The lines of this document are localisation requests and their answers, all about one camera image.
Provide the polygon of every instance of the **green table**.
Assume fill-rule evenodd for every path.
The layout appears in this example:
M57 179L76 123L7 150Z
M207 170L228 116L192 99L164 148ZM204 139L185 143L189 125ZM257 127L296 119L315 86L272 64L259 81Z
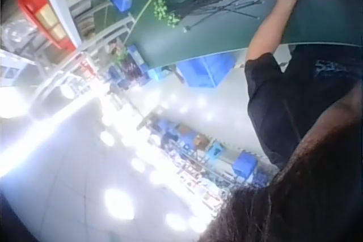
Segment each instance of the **green table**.
M166 22L154 17L154 5L151 4L141 15L127 44L135 44L150 67L243 49L248 47L276 0L262 1L261 5L243 10L259 16L259 20L232 13L218 14L187 33L183 32L183 27L198 18L189 16L176 28L170 28ZM134 0L131 13L136 17L146 2ZM361 45L363 16L362 20L359 18L345 8L344 0L298 0L282 42Z

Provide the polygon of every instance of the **dark hair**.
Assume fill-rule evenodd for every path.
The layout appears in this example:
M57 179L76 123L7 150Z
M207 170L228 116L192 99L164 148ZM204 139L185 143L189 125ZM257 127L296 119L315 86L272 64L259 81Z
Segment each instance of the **dark hair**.
M268 187L233 191L199 241L363 241L359 126L315 146Z

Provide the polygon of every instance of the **window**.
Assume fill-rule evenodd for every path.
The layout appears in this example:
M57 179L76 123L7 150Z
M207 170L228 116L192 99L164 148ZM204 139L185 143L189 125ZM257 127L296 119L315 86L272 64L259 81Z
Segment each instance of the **window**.
M14 79L15 76L17 75L18 71L19 71L19 69L17 69L17 68L9 67L7 72L5 73L5 78Z
M47 29L47 31L49 31L50 35L52 35L56 41L60 41L66 37L66 32L59 23L56 14L49 4L46 4L43 8L41 8L35 14L35 17L37 17L39 22Z
M48 4L41 8L35 16L46 29L50 29L58 23L55 13Z
M56 25L52 31L50 32L50 34L57 40L60 41L62 40L64 37L66 37L66 33L64 31L64 29L62 28L62 26L60 24Z
M6 66L0 65L0 77L1 78L4 77L6 70L7 70L7 67Z

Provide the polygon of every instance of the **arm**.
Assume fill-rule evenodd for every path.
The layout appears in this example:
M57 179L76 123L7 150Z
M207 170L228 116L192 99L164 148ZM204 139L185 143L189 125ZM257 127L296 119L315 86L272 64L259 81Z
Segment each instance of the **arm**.
M254 60L264 53L274 53L292 13L296 0L277 0L270 15L262 22L248 47L246 60Z

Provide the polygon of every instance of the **person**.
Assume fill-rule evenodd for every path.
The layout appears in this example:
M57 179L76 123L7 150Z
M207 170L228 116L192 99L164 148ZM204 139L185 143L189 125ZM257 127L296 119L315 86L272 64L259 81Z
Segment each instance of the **person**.
M277 0L247 51L248 113L280 167L264 188L232 191L199 242L363 241L360 49L273 53L297 0Z

